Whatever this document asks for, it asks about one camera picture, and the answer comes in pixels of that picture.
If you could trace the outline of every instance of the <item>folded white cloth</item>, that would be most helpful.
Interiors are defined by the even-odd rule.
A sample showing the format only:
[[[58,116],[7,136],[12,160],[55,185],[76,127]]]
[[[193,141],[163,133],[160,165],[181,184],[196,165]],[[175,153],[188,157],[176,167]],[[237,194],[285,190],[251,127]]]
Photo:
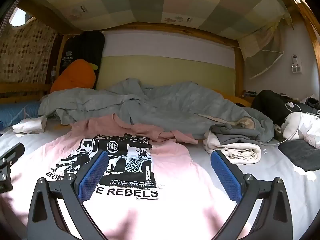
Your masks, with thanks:
[[[220,150],[232,164],[253,164],[261,159],[261,149],[252,143],[230,143],[221,145],[217,136],[212,132],[204,134],[204,149],[209,155]]]
[[[37,118],[26,118],[12,126],[15,133],[42,133],[44,132],[47,118],[45,115]]]
[[[300,112],[291,113],[284,120],[281,127],[282,136],[290,140],[303,139],[313,147],[320,149],[320,118],[312,114]]]

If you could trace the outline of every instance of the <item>blue gripper pad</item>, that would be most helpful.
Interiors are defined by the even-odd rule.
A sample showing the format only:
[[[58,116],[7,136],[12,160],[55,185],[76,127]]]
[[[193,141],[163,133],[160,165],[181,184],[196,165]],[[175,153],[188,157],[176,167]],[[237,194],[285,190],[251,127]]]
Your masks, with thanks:
[[[211,166],[228,194],[228,197],[239,203],[242,199],[241,186],[231,170],[215,151],[211,154]]]
[[[103,151],[79,184],[78,198],[81,203],[90,199],[108,164],[109,154]]]

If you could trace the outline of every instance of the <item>blue pillow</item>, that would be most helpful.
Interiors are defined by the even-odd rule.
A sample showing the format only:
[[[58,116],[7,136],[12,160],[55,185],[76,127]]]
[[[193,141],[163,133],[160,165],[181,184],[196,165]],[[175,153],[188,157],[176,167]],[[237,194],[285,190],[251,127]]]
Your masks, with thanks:
[[[26,118],[38,117],[40,101],[0,104],[0,131]]]

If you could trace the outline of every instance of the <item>patchwork fabric ceiling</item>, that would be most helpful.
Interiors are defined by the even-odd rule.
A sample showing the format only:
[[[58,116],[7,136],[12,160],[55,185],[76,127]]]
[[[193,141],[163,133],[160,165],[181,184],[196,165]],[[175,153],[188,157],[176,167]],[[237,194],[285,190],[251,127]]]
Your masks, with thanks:
[[[80,30],[131,22],[170,23],[230,39],[290,18],[282,0],[33,0]]]

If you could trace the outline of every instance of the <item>black mechanical device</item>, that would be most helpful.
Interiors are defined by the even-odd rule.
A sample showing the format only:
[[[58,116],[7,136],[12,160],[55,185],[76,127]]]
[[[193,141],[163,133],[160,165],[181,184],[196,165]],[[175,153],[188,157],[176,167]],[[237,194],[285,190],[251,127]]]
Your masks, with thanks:
[[[212,153],[211,164],[229,198],[237,202],[212,240],[236,240],[257,199],[263,199],[259,213],[250,233],[242,239],[292,240],[292,216],[281,178],[263,181],[252,174],[243,174],[219,150]],[[62,180],[49,182],[40,178],[29,211],[28,240],[78,240],[68,230],[57,204],[58,198],[64,200],[83,240],[107,240],[82,205],[90,198],[107,166],[108,152],[99,151],[77,174],[68,173]]]
[[[10,167],[24,154],[24,145],[18,143],[0,157],[0,194],[13,189]]]

